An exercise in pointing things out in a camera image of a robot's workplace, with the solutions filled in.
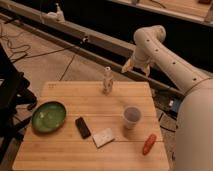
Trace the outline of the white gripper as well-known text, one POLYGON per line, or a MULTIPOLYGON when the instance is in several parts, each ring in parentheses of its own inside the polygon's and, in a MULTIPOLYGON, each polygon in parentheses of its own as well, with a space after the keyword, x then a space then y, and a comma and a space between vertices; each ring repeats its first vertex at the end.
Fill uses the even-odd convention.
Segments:
POLYGON ((122 73, 125 73, 131 70, 134 67, 144 69, 144 73, 146 76, 150 75, 150 66, 149 66, 149 58, 144 55, 133 55, 131 60, 128 60, 124 66, 122 67, 122 73))

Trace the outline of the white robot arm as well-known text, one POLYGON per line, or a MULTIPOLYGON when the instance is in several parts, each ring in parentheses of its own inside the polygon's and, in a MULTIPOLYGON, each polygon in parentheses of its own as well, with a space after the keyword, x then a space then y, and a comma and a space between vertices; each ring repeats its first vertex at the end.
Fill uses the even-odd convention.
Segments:
POLYGON ((173 171, 213 171, 213 78, 164 46, 165 38, 162 25, 137 29, 135 50, 122 72, 136 67, 149 75, 154 62, 170 78, 184 94, 177 116, 173 171))

